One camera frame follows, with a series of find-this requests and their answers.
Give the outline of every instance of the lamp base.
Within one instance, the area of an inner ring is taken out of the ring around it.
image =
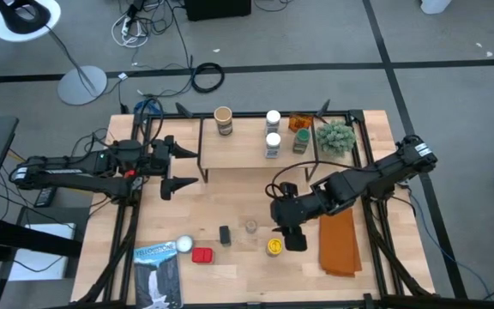
[[[58,97],[66,104],[81,106],[100,97],[106,90],[108,78],[106,73],[92,65],[81,66],[81,70],[91,81],[93,88],[86,78],[80,78],[77,69],[73,69],[58,83]]]

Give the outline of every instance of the black floor stripe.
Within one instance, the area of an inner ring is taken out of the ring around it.
[[[371,5],[371,0],[364,0],[364,7],[367,17],[369,18],[370,28],[377,43],[378,51],[383,60],[386,76],[388,77],[390,87],[392,88],[392,95],[394,96],[395,104],[398,108],[398,112],[400,113],[401,122],[403,123],[403,127],[407,134],[414,134],[413,123],[411,122],[411,118],[407,112],[407,106],[403,99],[403,95],[401,94],[400,85],[397,81],[394,67],[390,61],[390,56],[386,49],[386,45],[384,44],[384,38],[380,27],[378,26],[377,16],[375,15],[375,11]],[[420,180],[425,192],[426,202],[428,203],[432,223],[434,225],[434,229],[436,230],[437,241],[443,250],[447,252],[447,254],[449,254],[452,258],[455,258],[453,248],[451,247],[451,243],[449,241],[449,236],[447,235],[447,230],[443,224],[442,214],[437,203],[436,193],[434,192],[430,176],[427,174],[420,175]],[[467,292],[464,288],[464,283],[462,282],[459,266],[445,256],[443,256],[443,261],[445,262],[445,267],[447,268],[449,280],[451,281],[451,286],[453,288],[453,292],[455,293],[455,297],[463,299],[467,298]]]
[[[424,61],[405,63],[352,63],[352,64],[270,64],[224,67],[227,74],[238,73],[265,73],[265,72],[296,72],[310,70],[386,70],[387,78],[392,85],[393,96],[400,102],[399,106],[405,106],[400,87],[393,69],[430,69],[430,68],[462,68],[494,66],[494,60],[455,60],[455,61]],[[121,73],[129,77],[157,77],[157,76],[188,76],[190,71],[181,70],[135,70],[135,71],[110,71],[106,72],[108,78],[117,78]],[[202,74],[215,74],[211,71]],[[59,81],[64,74],[34,74],[23,76],[0,76],[1,82],[50,82]],[[407,113],[407,108],[401,108],[400,115],[406,132],[413,132],[413,124]]]
[[[380,63],[361,64],[276,64],[276,65],[249,65],[222,68],[227,74],[238,73],[265,73],[265,72],[297,72],[311,70],[376,70],[384,69]],[[135,70],[135,71],[112,71],[106,72],[108,78],[117,78],[125,73],[129,77],[156,77],[156,76],[189,76],[190,70]],[[211,70],[203,71],[202,74],[216,74]],[[0,76],[0,82],[48,82],[58,81],[63,74],[41,74],[24,76]]]
[[[429,69],[429,68],[462,68],[494,66],[494,59],[485,60],[450,60],[450,61],[420,61],[392,63],[394,69]]]

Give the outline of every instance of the blue cable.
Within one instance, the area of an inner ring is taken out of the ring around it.
[[[142,106],[146,104],[145,109],[148,109],[148,113],[154,114],[154,115],[159,115],[160,114],[160,109],[157,108],[157,106],[154,103],[154,100],[144,100],[136,103],[135,108],[133,109],[133,113],[138,113],[142,109]]]
[[[475,271],[473,271],[471,268],[469,268],[468,266],[466,266],[465,264],[461,263],[461,262],[458,262],[458,261],[455,261],[454,258],[452,258],[449,254],[447,254],[447,252],[445,252],[445,250],[437,243],[437,241],[432,237],[432,235],[430,234],[430,230],[428,229],[428,226],[426,225],[426,220],[425,220],[425,214],[423,213],[422,211],[422,208],[420,207],[420,204],[419,204],[419,201],[417,200],[417,198],[411,193],[411,190],[409,190],[409,196],[412,197],[415,201],[415,203],[417,204],[417,207],[419,208],[419,213],[420,213],[420,218],[422,219],[422,223],[423,225],[425,226],[425,230],[426,230],[426,233],[428,233],[428,237],[430,237],[430,239],[432,240],[432,242],[434,242],[434,244],[439,248],[439,250],[442,251],[442,254],[447,257],[448,259],[450,259],[451,261],[455,262],[457,265],[461,266],[462,268],[464,268],[465,270],[468,270],[470,271],[474,276],[476,276],[478,278],[478,280],[481,282],[481,285],[484,286],[485,288],[485,292],[487,293],[487,295],[491,295],[491,293],[489,292],[489,288],[487,287],[487,284],[485,284],[485,281],[482,279],[482,277],[480,275],[478,275],[478,273],[476,273]]]

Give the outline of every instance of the gray carpet floor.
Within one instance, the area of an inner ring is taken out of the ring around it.
[[[280,6],[277,0],[259,2]],[[63,14],[54,31],[80,64],[96,65],[106,72],[138,70],[133,62],[154,68],[185,65],[175,27],[151,37],[133,59],[134,50],[111,39],[111,25],[120,16],[117,0],[58,3]],[[440,15],[425,15],[417,0],[373,0],[371,4],[394,63],[494,59],[494,1],[454,0]],[[177,19],[194,64],[240,67],[382,61],[360,0],[295,0],[278,13],[254,7],[246,17],[198,22],[188,21],[177,10]],[[177,101],[194,112],[211,112],[223,105],[238,112],[310,110],[331,99],[330,108],[335,110],[385,110],[395,138],[405,135],[385,70],[297,67],[227,74],[218,91],[189,91],[163,99],[164,110],[175,112]],[[62,75],[71,68],[48,36],[20,44],[0,40],[0,76]],[[455,256],[494,289],[494,65],[393,72],[416,133],[439,158],[431,179]],[[0,114],[20,119],[13,148],[23,156],[67,154],[79,137],[108,125],[110,116],[119,113],[119,101],[132,109],[142,100],[137,90],[155,94],[179,90],[188,76],[131,77],[122,83],[120,92],[86,106],[63,104],[57,97],[57,80],[0,83]],[[218,76],[199,76],[201,85],[217,80]],[[109,88],[115,82],[111,78]],[[13,164],[11,159],[5,162],[7,167]],[[434,235],[417,179],[413,190]],[[28,197],[33,200],[35,192]],[[87,207],[89,203],[89,195],[76,191],[57,194],[60,207]],[[0,201],[0,215],[4,207]],[[16,220],[18,212],[11,208],[7,220]],[[453,296],[443,256],[425,233],[420,217],[419,231],[437,292]],[[470,298],[485,297],[474,274],[461,267],[461,276]],[[0,307],[65,305],[72,286],[71,279],[51,284],[11,282]]]

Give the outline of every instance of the yellow can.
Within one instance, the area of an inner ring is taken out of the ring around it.
[[[268,245],[266,246],[266,254],[269,257],[277,257],[280,255],[281,250],[283,250],[283,245],[281,244],[280,239],[271,239],[268,241]]]

